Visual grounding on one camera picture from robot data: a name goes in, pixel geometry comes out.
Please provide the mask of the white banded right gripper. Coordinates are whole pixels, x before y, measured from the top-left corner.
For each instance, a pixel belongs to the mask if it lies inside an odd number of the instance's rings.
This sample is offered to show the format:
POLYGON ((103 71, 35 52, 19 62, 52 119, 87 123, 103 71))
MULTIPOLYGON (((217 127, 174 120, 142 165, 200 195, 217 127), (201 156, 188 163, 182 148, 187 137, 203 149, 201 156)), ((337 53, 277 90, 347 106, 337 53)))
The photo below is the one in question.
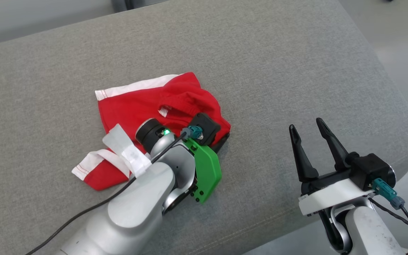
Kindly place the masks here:
POLYGON ((322 118, 316 118, 316 124, 322 137, 327 141, 337 172, 319 177, 318 171, 311 165, 301 145, 302 140, 297 129, 291 124, 289 126, 290 140, 298 179, 301 182, 301 196, 299 197, 301 214, 309 216, 335 205, 343 205, 346 202, 355 204, 358 199, 361 199, 362 206, 373 209, 372 203, 367 200, 372 190, 363 191, 349 178, 351 171, 348 170, 350 165, 346 162, 349 155, 347 150, 322 118))

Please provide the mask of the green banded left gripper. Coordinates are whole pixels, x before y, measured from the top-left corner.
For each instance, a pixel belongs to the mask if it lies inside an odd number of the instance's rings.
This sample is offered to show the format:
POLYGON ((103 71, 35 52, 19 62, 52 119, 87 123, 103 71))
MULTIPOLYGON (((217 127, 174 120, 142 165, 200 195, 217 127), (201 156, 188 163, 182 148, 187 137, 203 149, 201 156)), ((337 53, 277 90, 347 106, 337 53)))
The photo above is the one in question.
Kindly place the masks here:
POLYGON ((222 179, 222 171, 217 154, 230 137, 225 134, 217 143, 211 146, 202 146, 195 140, 189 138, 185 145, 194 156, 195 177, 194 198, 197 202, 204 204, 211 196, 214 189, 222 179))

